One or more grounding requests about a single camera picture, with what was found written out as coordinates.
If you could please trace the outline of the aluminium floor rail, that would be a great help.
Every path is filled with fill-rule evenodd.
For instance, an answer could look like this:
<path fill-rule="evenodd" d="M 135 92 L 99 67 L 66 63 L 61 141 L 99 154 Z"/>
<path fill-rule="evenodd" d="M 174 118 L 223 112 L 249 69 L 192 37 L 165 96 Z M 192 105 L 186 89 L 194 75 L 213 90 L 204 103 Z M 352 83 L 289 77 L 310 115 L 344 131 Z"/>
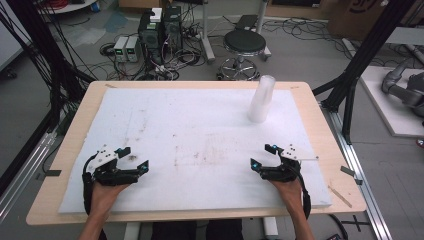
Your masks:
<path fill-rule="evenodd" d="M 0 224 L 4 222 L 17 199 L 49 153 L 56 138 L 56 133 L 45 133 L 35 146 L 30 148 L 29 155 L 24 158 L 23 166 L 0 197 Z"/>
<path fill-rule="evenodd" d="M 349 169 L 353 172 L 353 179 L 366 203 L 366 215 L 370 222 L 374 236 L 377 240 L 393 240 L 384 217 L 379 209 L 378 203 L 372 193 L 366 175 L 360 164 L 354 147 L 348 143 L 342 135 L 342 119 L 338 113 L 332 113 L 326 109 L 322 110 L 327 119 L 330 129 L 341 149 Z"/>

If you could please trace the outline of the black flat device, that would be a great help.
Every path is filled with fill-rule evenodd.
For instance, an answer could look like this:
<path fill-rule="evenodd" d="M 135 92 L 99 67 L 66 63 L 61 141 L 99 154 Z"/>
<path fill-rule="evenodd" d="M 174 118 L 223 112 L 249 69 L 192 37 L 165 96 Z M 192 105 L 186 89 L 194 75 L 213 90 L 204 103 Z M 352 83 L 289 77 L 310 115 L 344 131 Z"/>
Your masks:
<path fill-rule="evenodd" d="M 251 30 L 257 21 L 257 15 L 242 15 L 235 25 L 237 30 Z"/>

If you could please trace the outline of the black computer tower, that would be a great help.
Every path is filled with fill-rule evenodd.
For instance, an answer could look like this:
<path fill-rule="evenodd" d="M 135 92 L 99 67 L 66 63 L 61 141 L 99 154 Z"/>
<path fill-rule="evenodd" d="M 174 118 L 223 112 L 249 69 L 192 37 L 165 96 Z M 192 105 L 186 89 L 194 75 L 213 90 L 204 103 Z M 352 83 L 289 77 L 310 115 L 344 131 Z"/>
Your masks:
<path fill-rule="evenodd" d="M 180 50 L 182 48 L 181 7 L 167 7 L 165 9 L 163 23 L 165 27 L 168 48 L 172 49 L 173 51 Z"/>
<path fill-rule="evenodd" d="M 164 43 L 163 24 L 152 21 L 151 17 L 154 17 L 154 12 L 151 9 L 143 12 L 139 22 L 138 35 L 145 60 L 162 65 L 162 46 Z"/>

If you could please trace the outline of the white table leg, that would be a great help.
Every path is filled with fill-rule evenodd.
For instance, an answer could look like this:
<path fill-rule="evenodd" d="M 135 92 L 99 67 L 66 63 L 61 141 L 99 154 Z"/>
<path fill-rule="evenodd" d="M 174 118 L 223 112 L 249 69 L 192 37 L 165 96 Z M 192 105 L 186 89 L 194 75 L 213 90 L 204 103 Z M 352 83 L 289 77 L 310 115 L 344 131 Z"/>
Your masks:
<path fill-rule="evenodd" d="M 263 218 L 264 235 L 267 240 L 276 240 L 278 238 L 278 227 L 275 217 Z"/>
<path fill-rule="evenodd" d="M 138 222 L 130 222 L 126 224 L 124 240 L 139 240 L 141 224 Z"/>

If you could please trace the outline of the white platform board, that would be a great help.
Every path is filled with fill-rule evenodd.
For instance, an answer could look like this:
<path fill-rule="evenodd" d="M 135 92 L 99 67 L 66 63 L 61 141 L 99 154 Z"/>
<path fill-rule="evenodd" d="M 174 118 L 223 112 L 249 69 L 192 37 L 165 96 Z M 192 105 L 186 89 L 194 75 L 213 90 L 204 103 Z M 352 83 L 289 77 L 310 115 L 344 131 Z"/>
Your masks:
<path fill-rule="evenodd" d="M 424 138 L 424 119 L 400 99 L 381 90 L 383 78 L 390 71 L 391 67 L 369 66 L 361 76 L 362 84 L 393 136 Z"/>

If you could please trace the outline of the person's right hand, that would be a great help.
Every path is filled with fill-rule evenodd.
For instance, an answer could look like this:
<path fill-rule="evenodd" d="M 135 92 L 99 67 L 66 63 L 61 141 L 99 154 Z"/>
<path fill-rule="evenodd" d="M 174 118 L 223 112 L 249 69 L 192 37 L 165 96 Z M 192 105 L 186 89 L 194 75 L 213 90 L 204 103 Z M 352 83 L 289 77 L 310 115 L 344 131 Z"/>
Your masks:
<path fill-rule="evenodd" d="M 302 210 L 302 188 L 298 180 L 290 182 L 271 181 L 289 211 Z"/>

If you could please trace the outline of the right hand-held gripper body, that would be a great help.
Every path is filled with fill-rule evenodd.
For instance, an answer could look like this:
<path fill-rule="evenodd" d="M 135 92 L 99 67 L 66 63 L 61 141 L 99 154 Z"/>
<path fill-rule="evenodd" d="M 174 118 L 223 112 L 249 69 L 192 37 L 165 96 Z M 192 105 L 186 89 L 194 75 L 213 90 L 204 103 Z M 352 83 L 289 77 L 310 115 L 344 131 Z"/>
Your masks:
<path fill-rule="evenodd" d="M 262 166 L 259 175 L 264 180 L 290 182 L 301 178 L 301 162 L 317 160 L 318 157 L 310 150 L 297 147 L 293 144 L 282 148 L 283 152 L 276 155 L 280 159 L 280 164 L 275 167 Z"/>

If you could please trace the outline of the stack of clear plastic cups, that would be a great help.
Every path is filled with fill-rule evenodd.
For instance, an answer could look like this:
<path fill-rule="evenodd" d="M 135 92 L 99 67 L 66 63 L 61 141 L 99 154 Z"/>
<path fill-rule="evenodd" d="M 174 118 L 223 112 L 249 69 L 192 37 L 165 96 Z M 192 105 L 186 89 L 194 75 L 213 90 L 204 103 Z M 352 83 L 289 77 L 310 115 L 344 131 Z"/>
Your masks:
<path fill-rule="evenodd" d="M 263 123 L 268 116 L 276 80 L 273 76 L 263 75 L 252 97 L 248 118 L 253 123 Z"/>

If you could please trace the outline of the black metal frame stand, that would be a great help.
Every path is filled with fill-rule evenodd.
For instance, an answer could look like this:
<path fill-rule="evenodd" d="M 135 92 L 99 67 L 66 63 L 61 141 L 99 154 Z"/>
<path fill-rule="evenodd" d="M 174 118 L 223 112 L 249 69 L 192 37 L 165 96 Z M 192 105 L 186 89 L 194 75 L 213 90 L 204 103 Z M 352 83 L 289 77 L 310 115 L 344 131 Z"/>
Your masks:
<path fill-rule="evenodd" d="M 329 96 L 321 102 L 321 105 L 331 113 L 337 113 L 340 104 L 345 102 L 341 133 L 349 145 L 351 145 L 351 124 L 356 85 L 365 69 L 414 2 L 415 0 L 389 0 L 385 10 L 377 19 L 345 70 L 337 78 L 312 90 L 314 96 L 330 90 Z"/>

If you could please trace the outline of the grey power supply unit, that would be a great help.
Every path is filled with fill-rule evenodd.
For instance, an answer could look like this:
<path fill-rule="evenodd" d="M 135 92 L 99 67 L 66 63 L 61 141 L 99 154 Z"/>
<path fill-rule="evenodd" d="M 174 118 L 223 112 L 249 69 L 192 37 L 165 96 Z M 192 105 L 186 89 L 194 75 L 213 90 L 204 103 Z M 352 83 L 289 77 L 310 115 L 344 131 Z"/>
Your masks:
<path fill-rule="evenodd" d="M 140 55 L 139 39 L 136 36 L 130 36 L 126 43 L 127 57 L 130 62 L 137 62 Z"/>
<path fill-rule="evenodd" d="M 127 62 L 126 43 L 127 37 L 120 37 L 114 45 L 114 53 L 117 62 Z"/>

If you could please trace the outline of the black round stool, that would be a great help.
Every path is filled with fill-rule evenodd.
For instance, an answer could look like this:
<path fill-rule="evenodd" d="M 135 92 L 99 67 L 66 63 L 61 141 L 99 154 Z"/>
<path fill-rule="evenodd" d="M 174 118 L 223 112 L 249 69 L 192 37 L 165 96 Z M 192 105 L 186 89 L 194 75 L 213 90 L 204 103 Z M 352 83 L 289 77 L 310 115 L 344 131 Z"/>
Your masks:
<path fill-rule="evenodd" d="M 223 46 L 234 57 L 222 62 L 216 74 L 218 80 L 252 81 L 260 76 L 256 64 L 249 60 L 265 50 L 266 40 L 260 34 L 244 29 L 233 30 L 224 36 Z"/>

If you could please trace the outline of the person's dark trouser legs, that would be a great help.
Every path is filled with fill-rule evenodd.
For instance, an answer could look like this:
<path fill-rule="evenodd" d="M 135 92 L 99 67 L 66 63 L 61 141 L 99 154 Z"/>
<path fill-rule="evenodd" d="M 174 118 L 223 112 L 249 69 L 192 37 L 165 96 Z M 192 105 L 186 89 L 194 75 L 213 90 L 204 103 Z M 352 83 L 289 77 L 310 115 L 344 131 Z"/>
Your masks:
<path fill-rule="evenodd" d="M 205 240 L 244 240 L 241 219 L 210 220 Z M 196 240 L 196 221 L 154 222 L 151 240 Z"/>

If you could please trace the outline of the person's left hand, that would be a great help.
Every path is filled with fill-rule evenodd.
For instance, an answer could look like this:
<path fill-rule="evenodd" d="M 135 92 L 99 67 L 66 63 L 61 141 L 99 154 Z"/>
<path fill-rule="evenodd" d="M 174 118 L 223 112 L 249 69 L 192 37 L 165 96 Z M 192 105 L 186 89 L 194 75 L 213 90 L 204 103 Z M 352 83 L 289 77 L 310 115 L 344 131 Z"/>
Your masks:
<path fill-rule="evenodd" d="M 107 214 L 110 212 L 119 194 L 127 188 L 127 185 L 103 186 L 94 183 L 90 214 Z"/>

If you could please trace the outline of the brown cardboard box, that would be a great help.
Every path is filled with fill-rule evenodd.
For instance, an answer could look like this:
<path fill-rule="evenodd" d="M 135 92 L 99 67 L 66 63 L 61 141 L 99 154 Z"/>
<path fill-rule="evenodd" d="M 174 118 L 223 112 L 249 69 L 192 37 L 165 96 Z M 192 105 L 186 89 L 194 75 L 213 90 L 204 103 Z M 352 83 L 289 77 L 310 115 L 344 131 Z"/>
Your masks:
<path fill-rule="evenodd" d="M 365 40 L 370 33 L 381 32 L 393 21 L 396 9 L 380 17 L 391 2 L 404 5 L 408 0 L 339 0 L 328 20 L 328 32 L 339 38 Z"/>

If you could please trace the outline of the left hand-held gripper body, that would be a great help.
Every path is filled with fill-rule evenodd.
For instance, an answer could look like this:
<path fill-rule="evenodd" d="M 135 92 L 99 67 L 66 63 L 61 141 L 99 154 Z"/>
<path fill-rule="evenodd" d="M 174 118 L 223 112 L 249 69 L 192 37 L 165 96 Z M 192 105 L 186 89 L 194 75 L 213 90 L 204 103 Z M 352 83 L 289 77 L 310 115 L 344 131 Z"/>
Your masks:
<path fill-rule="evenodd" d="M 89 162 L 93 177 L 103 186 L 117 186 L 136 183 L 140 177 L 137 169 L 122 170 L 117 167 L 118 158 L 115 151 L 103 145 Z"/>

